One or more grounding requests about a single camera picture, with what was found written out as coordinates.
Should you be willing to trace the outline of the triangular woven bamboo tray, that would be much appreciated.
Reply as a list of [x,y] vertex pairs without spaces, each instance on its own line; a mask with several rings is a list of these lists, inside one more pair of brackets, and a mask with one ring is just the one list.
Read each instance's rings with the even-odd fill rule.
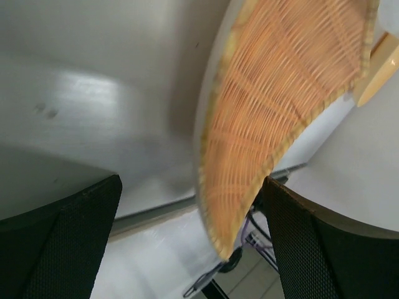
[[209,241],[230,258],[263,180],[366,76],[378,1],[241,1],[208,64],[194,135]]

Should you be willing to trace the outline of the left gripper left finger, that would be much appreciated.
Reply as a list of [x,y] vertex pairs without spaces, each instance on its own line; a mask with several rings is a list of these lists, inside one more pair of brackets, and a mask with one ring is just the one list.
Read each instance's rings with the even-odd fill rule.
[[122,193],[116,174],[1,221],[1,298],[90,298]]

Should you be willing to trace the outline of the beige bear plate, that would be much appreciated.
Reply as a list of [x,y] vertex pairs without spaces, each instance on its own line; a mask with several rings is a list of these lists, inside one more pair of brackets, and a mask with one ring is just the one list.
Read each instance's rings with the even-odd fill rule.
[[356,105],[366,104],[397,70],[398,38],[385,32],[372,50],[368,74],[353,88]]

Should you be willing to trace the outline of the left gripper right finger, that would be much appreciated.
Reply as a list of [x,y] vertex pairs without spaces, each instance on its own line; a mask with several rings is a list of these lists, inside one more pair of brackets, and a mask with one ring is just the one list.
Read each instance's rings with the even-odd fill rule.
[[263,199],[286,298],[398,298],[398,232],[341,215],[270,177]]

